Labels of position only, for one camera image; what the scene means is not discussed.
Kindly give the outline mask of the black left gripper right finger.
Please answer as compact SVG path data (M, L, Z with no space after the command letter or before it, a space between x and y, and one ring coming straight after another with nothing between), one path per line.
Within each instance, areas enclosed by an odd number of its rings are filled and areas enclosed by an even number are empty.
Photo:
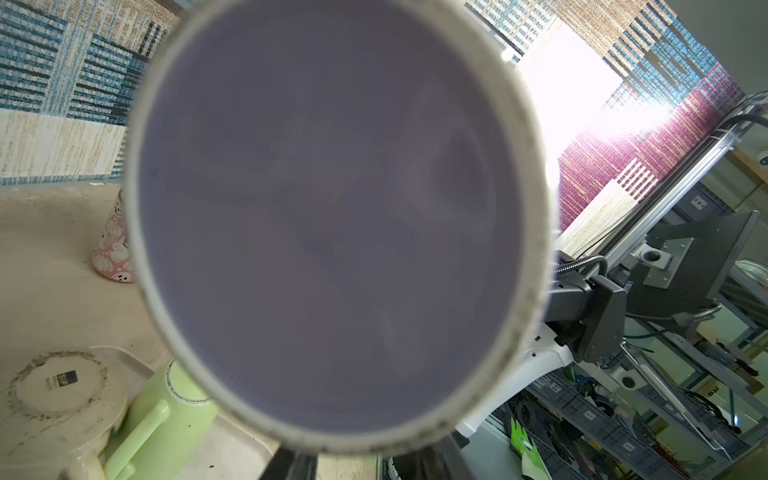
M392 458L393 479L475 479L461 449L469 440L451 434L435 445Z

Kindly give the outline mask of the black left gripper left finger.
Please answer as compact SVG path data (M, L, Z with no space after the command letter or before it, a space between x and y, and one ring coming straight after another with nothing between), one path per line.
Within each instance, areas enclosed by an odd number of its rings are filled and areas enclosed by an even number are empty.
M318 456L279 447L259 477L260 480L315 480Z

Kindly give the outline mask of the green mug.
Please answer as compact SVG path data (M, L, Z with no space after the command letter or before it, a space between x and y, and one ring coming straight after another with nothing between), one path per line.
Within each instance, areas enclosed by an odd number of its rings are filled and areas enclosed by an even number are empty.
M171 479L192 460L219 407L174 359L130 404L104 465L108 479Z

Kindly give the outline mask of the beige ceramic teapot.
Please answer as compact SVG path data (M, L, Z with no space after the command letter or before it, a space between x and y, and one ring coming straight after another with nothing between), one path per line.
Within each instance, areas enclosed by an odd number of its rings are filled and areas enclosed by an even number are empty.
M90 349L1 365L1 477L104 479L129 403L123 369Z

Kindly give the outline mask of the purple mug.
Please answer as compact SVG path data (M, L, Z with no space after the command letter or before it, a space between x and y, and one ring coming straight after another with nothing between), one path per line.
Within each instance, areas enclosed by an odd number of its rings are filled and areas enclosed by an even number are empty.
M557 170L453 1L202 1L150 63L124 173L166 345L301 451L446 437L548 303Z

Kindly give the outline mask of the pink patterned mug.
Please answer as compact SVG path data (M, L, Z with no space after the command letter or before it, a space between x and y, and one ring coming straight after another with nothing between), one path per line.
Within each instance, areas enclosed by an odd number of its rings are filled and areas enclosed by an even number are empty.
M123 220L123 191L120 190L91 256L91 265L103 277L121 283L134 283L136 274Z

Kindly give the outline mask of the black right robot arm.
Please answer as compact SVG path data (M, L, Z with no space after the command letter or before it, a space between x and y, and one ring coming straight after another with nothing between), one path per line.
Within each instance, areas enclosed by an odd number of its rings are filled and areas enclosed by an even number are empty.
M523 353L489 396L455 427L465 438L498 407L535 380L572 363L597 363L613 356L622 343L627 291L608 278L600 255L579 260L558 254L542 322Z

